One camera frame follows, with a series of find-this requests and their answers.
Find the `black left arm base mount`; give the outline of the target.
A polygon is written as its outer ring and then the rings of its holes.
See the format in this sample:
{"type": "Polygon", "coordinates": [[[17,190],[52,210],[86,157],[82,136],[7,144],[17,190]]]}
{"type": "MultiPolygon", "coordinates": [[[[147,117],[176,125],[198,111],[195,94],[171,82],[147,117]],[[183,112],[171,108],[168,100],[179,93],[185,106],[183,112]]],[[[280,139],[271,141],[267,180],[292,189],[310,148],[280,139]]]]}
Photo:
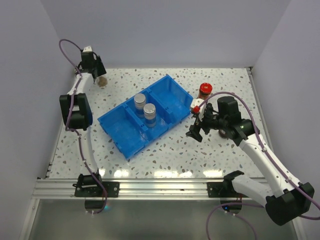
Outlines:
{"type": "MultiPolygon", "coordinates": [[[[106,190],[108,198],[117,198],[120,191],[120,183],[118,181],[104,181],[99,174],[94,174],[106,190]]],[[[92,175],[80,174],[77,182],[72,185],[75,188],[74,196],[82,198],[98,198],[105,197],[103,188],[93,178],[92,175]]]]}

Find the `silver-lid blue-label spice jar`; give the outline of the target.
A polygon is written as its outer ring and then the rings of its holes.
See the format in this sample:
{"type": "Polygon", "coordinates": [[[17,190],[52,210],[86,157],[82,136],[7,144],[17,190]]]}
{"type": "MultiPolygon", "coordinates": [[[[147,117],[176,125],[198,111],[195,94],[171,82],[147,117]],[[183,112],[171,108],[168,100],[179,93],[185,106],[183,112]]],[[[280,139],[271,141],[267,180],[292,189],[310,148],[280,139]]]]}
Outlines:
{"type": "Polygon", "coordinates": [[[142,93],[138,93],[134,96],[135,112],[139,118],[144,117],[144,106],[146,104],[146,96],[142,93]]]}

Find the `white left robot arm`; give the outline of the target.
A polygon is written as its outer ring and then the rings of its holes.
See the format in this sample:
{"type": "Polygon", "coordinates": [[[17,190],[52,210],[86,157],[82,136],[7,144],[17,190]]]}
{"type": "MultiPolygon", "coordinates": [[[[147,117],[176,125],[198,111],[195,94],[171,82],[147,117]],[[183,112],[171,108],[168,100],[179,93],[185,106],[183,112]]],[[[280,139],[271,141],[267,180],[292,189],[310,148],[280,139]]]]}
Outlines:
{"type": "Polygon", "coordinates": [[[93,154],[91,141],[93,113],[86,93],[96,79],[106,71],[103,69],[100,56],[90,46],[82,49],[80,53],[81,62],[75,69],[74,84],[67,94],[59,97],[59,104],[65,130],[74,132],[77,136],[80,174],[75,187],[81,189],[86,186],[87,192],[96,197],[103,193],[104,184],[93,154]]]}

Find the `black-cap brown spice bottle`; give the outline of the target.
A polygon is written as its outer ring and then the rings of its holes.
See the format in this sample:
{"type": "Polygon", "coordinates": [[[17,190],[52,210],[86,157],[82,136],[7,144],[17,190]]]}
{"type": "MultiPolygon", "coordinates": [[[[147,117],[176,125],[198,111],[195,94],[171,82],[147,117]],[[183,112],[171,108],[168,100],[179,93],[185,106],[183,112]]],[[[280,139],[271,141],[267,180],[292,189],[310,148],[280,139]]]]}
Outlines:
{"type": "Polygon", "coordinates": [[[97,78],[97,85],[101,88],[105,87],[108,84],[108,80],[105,76],[99,76],[97,78]]]}

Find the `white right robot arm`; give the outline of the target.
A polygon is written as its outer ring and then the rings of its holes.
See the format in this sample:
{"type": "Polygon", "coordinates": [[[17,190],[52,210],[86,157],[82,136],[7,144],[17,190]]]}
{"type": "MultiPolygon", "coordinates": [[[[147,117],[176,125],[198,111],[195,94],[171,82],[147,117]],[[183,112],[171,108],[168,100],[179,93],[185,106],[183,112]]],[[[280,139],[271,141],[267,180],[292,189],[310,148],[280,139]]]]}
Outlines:
{"type": "Polygon", "coordinates": [[[200,131],[223,131],[237,147],[249,156],[257,166],[267,185],[263,185],[242,171],[235,170],[224,176],[220,192],[227,196],[245,195],[265,208],[268,216],[278,226],[302,217],[309,211],[315,193],[313,186],[302,183],[281,163],[264,141],[252,118],[241,117],[238,102],[232,96],[217,100],[218,110],[201,98],[190,105],[195,122],[186,133],[198,142],[200,131]]]}

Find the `silver-lid shaker jar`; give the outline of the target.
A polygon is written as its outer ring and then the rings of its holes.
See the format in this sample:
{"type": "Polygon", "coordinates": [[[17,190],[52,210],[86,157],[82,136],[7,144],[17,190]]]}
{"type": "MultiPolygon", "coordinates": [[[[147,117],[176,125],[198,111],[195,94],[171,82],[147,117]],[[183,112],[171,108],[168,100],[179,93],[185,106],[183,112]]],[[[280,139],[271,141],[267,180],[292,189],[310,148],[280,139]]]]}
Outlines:
{"type": "Polygon", "coordinates": [[[143,111],[146,126],[153,128],[156,125],[156,106],[152,103],[147,103],[145,104],[143,111]]]}

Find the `red-cap dark sauce jar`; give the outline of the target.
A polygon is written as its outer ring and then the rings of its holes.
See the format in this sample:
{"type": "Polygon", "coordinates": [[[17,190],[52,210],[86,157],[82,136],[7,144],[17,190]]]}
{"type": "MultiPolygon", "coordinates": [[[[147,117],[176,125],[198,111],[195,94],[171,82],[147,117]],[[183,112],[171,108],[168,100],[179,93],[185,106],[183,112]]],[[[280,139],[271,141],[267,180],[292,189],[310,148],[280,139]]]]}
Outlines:
{"type": "Polygon", "coordinates": [[[198,99],[206,100],[212,93],[213,87],[210,83],[204,82],[199,86],[198,99]]]}

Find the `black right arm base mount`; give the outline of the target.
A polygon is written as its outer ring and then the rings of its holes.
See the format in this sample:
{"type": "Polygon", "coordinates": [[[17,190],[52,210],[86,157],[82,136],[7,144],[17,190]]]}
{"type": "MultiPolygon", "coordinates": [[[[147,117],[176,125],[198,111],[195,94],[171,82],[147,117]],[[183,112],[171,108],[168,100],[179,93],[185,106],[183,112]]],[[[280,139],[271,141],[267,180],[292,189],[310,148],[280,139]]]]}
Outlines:
{"type": "Polygon", "coordinates": [[[220,182],[207,182],[207,195],[209,198],[226,198],[228,194],[223,186],[223,183],[220,182]]]}

